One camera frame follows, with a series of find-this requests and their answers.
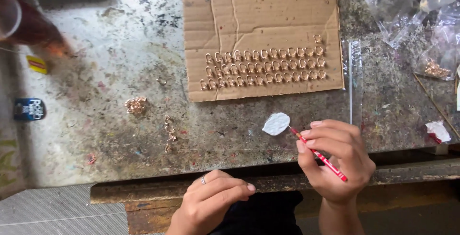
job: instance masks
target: left hand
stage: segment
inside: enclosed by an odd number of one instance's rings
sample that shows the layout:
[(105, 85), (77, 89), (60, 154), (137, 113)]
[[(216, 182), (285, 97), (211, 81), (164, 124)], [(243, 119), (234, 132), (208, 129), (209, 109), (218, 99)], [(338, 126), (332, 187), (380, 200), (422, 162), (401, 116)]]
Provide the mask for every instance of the left hand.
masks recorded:
[(166, 235), (205, 235), (224, 219), (230, 206), (237, 201), (247, 201), (256, 187), (229, 174), (213, 170), (193, 181), (184, 194), (182, 205), (173, 214)]

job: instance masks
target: plastic bag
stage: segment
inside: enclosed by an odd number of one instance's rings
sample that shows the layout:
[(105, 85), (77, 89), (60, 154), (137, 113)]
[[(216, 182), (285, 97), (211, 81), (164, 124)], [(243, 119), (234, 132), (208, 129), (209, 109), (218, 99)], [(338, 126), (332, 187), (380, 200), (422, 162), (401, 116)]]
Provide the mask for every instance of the plastic bag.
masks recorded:
[(421, 24), (428, 15), (419, 10), (416, 0), (365, 0), (383, 35), (383, 41), (394, 49), (403, 37)]
[(431, 36), (431, 46), (420, 56), (414, 72), (454, 80), (460, 60), (460, 2), (443, 6)]

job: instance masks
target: red pencil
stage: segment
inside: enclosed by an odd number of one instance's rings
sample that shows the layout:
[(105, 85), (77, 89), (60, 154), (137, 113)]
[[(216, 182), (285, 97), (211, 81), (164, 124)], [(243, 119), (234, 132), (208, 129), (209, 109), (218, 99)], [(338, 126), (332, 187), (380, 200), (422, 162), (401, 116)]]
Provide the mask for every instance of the red pencil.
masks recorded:
[[(304, 143), (307, 143), (307, 140), (305, 138), (303, 138), (302, 135), (300, 135), (300, 133), (294, 129), (294, 127), (291, 127), (291, 126), (288, 126), (289, 129), (291, 130), (291, 132), (293, 134), (295, 134), (302, 142)], [(318, 156), (318, 158), (323, 161), (326, 166), (328, 166), (332, 172), (334, 172), (342, 181), (347, 181), (347, 178), (344, 174), (342, 174), (342, 172), (340, 172), (340, 170), (338, 170), (336, 167), (334, 167), (334, 165), (332, 165), (323, 155), (321, 155), (317, 150), (314, 150), (314, 149), (310, 149), (316, 156)]]

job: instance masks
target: stained workbench surface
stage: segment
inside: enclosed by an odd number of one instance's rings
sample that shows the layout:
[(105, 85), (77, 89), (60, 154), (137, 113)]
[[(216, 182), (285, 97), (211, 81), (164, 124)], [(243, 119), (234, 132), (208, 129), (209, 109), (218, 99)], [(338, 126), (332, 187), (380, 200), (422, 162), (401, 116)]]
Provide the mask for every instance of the stained workbench surface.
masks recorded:
[[(340, 36), (362, 43), (361, 128), (368, 151), (434, 145), (424, 124), (441, 116), (411, 72), (435, 21), (424, 22), (393, 50), (381, 41), (364, 0), (338, 1)], [(50, 60), (45, 76), (30, 71), (24, 58), (15, 69), (21, 96), (43, 99), (48, 111), (45, 119), (20, 128), (23, 169), (32, 187), (296, 161), (291, 134), (272, 138), (261, 131), (269, 114), (295, 116), (298, 129), (324, 116), (348, 120), (347, 105), (334, 103), (337, 91), (189, 103), (182, 0), (39, 3), (75, 52), (70, 59)], [(167, 84), (160, 85), (158, 76)], [(422, 81), (458, 126), (453, 82)], [(149, 101), (145, 115), (126, 114), (124, 101), (138, 96)], [(169, 153), (165, 115), (174, 119), (178, 137)], [(89, 155), (96, 157), (94, 164)]]

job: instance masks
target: cardboard sheet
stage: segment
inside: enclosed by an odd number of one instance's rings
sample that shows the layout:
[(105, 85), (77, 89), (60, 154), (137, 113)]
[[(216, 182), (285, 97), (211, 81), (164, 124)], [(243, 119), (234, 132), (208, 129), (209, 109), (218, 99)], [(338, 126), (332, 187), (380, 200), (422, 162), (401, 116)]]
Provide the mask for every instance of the cardboard sheet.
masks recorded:
[[(192, 102), (344, 87), (337, 0), (184, 0), (184, 32), (189, 97)], [(326, 79), (201, 90), (200, 80), (209, 79), (205, 70), (206, 66), (211, 66), (206, 63), (207, 53), (214, 55), (220, 52), (224, 55), (225, 52), (239, 50), (243, 55), (245, 50), (313, 48), (316, 45), (314, 34), (323, 38), (321, 46), (327, 62)]]

